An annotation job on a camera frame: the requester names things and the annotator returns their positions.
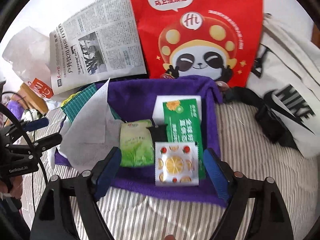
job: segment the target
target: purple towel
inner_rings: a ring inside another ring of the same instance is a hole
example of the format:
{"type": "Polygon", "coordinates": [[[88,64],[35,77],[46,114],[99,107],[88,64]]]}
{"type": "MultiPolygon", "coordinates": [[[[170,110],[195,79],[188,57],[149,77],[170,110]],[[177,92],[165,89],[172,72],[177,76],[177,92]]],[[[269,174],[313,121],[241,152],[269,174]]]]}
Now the purple towel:
{"type": "MultiPolygon", "coordinates": [[[[96,85],[99,89],[103,83],[96,85]]],[[[169,80],[141,79],[111,82],[108,89],[108,103],[127,122],[151,119],[157,95],[200,95],[204,149],[213,148],[220,156],[215,103],[221,103],[222,97],[211,78],[187,76],[169,80]]],[[[66,160],[56,153],[57,164],[64,163],[63,159],[66,160]]],[[[111,185],[162,199],[206,202],[225,206],[224,201],[217,197],[209,178],[200,180],[198,187],[156,187],[154,166],[120,167],[111,185]]]]}

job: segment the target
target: red mushroom hat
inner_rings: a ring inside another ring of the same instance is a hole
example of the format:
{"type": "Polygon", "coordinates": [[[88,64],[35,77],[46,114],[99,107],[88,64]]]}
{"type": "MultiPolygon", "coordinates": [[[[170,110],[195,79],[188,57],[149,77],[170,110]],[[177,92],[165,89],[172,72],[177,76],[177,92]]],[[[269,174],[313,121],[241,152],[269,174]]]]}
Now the red mushroom hat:
{"type": "Polygon", "coordinates": [[[173,59],[176,53],[193,46],[209,46],[219,50],[226,59],[225,66],[230,68],[237,63],[238,39],[232,26],[196,12],[186,13],[179,21],[164,28],[158,45],[166,70],[169,65],[175,66],[173,59]]]}

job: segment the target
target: red label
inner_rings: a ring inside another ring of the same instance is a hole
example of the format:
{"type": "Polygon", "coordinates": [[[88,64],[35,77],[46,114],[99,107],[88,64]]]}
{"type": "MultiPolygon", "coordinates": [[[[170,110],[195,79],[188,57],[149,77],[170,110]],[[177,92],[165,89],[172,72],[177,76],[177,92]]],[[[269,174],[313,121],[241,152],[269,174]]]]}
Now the red label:
{"type": "Polygon", "coordinates": [[[173,65],[179,76],[245,86],[262,31],[262,0],[131,3],[150,78],[164,76],[173,65]]]}
{"type": "Polygon", "coordinates": [[[40,95],[41,97],[51,98],[53,96],[52,88],[37,78],[35,78],[32,83],[28,82],[28,85],[36,94],[40,95]]]}

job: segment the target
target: yellow star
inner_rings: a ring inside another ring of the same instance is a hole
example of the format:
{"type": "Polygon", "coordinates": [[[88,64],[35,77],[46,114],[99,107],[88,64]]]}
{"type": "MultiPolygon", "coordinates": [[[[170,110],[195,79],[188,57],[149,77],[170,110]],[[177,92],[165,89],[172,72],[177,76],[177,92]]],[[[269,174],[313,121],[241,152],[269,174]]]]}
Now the yellow star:
{"type": "Polygon", "coordinates": [[[247,63],[245,62],[245,60],[240,62],[241,67],[244,67],[245,65],[247,65],[247,63]]]}

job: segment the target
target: green sachet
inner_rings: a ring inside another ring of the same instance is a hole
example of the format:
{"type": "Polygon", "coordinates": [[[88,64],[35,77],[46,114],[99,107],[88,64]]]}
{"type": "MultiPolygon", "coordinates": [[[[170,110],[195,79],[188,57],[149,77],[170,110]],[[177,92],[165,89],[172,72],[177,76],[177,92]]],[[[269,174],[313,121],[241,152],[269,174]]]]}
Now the green sachet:
{"type": "Polygon", "coordinates": [[[154,149],[150,131],[151,120],[123,123],[120,131],[122,167],[141,167],[154,164],[154,149]]]}
{"type": "Polygon", "coordinates": [[[203,145],[196,99],[182,99],[163,103],[164,122],[168,124],[169,142],[195,142],[199,152],[199,178],[205,178],[203,145]]]}

